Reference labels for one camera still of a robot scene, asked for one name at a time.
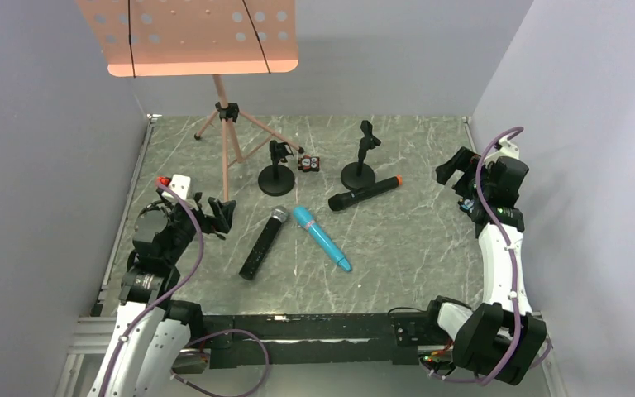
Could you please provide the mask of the black round-base mic stand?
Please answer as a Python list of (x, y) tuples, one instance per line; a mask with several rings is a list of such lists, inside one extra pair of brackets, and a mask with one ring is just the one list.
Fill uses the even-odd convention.
[(266, 166), (258, 176), (260, 190), (269, 196), (279, 197), (289, 193), (295, 186), (294, 172), (284, 163), (294, 153), (286, 142), (272, 140), (269, 143), (271, 164)]

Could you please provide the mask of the blue microphone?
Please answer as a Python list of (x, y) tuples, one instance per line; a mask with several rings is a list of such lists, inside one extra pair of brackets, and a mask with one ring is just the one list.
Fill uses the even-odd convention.
[(345, 254), (337, 247), (305, 207), (296, 207), (293, 210), (293, 215), (298, 225), (315, 240), (337, 267), (345, 272), (352, 271), (351, 263), (347, 260)]

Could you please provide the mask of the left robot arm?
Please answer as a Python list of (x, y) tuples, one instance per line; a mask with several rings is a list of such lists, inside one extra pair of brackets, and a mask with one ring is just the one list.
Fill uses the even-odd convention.
[(208, 216), (199, 207), (201, 198), (194, 194), (186, 212), (160, 197), (138, 214), (115, 327), (89, 395), (152, 396), (184, 346), (204, 334), (200, 304), (172, 298), (181, 285), (176, 264), (197, 235), (223, 239), (230, 232), (236, 201), (208, 198)]

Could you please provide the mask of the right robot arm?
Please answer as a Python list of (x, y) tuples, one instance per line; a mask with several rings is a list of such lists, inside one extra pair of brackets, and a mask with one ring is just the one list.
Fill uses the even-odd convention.
[(523, 282), (521, 248), (523, 213), (516, 208), (519, 188), (529, 168), (502, 155), (480, 165), (480, 156), (462, 147), (436, 169), (436, 181), (453, 186), (460, 210), (475, 224), (484, 269), (481, 304), (442, 296), (427, 307), (427, 320), (452, 341), (454, 366), (484, 378), (503, 362), (496, 380), (519, 384), (532, 366), (546, 336), (546, 324), (533, 316)]

